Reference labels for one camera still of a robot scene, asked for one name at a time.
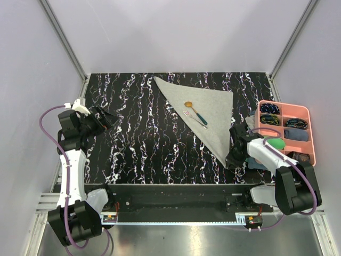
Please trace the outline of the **grey cloth napkin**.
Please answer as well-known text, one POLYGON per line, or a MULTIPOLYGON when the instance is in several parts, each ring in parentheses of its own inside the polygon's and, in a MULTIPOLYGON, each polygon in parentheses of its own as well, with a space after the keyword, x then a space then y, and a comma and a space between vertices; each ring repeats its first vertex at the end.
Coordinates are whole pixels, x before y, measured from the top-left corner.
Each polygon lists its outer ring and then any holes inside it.
POLYGON ((185 124, 213 153, 219 162, 226 167, 225 158, 230 151, 230 132, 233 110, 233 93, 212 89, 201 89, 184 85, 175 85, 155 77, 154 81, 185 124), (186 107, 191 102, 194 110, 208 123, 203 128, 198 122, 184 114, 187 110, 192 115, 194 111, 186 107))

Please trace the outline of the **silver fork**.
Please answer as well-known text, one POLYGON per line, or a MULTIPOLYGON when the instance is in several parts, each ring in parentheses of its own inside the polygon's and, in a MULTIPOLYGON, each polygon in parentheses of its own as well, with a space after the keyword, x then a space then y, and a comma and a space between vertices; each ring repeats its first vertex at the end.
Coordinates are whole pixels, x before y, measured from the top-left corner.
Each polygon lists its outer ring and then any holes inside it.
POLYGON ((199 121, 196 118, 194 118, 187 110, 183 110, 183 113, 184 113, 184 115, 186 117, 191 118, 192 120, 194 120, 197 123, 199 123, 204 129, 207 129, 207 126, 205 124, 203 124, 201 121, 199 121))

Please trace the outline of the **gold spoon green handle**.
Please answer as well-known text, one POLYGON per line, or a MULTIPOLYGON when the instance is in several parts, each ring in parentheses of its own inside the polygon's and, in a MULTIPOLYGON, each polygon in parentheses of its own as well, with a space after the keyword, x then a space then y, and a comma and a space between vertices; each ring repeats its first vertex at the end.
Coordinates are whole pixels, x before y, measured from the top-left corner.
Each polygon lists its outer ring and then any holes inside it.
POLYGON ((189 107, 189 108, 191 108, 195 113, 196 113, 196 115, 200 118, 200 120, 205 124, 205 125, 207 125, 208 123, 207 123, 207 121, 193 108, 193 106, 192 106, 192 102, 190 102, 190 101, 187 101, 187 102, 185 102, 184 103, 184 105, 186 106, 186 107, 189 107))

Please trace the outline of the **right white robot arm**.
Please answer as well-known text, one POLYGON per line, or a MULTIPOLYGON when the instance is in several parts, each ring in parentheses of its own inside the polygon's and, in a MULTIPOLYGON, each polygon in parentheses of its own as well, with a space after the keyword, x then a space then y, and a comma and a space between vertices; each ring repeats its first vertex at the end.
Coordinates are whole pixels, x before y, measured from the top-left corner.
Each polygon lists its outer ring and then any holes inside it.
POLYGON ((254 185, 242 198, 243 208, 254 211, 261 204, 275 206, 284 215, 313 214, 322 204, 314 167, 292 159, 269 144, 246 123, 229 129, 233 147, 225 158, 227 167, 241 167, 248 157, 260 161, 275 177, 274 185, 254 185))

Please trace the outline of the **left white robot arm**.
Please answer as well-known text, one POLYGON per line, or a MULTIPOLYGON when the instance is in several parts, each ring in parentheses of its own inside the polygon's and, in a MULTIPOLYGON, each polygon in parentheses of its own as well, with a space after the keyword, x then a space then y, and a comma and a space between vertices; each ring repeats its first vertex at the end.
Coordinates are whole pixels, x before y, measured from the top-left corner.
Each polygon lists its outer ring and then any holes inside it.
POLYGON ((118 117, 100 107, 88 110, 73 105, 58 119, 61 128, 55 143, 62 181, 56 209, 48 212, 48 222, 61 244, 68 247, 101 235, 101 212, 115 208, 115 197, 108 185, 85 191, 84 171, 89 139, 110 130, 118 117))

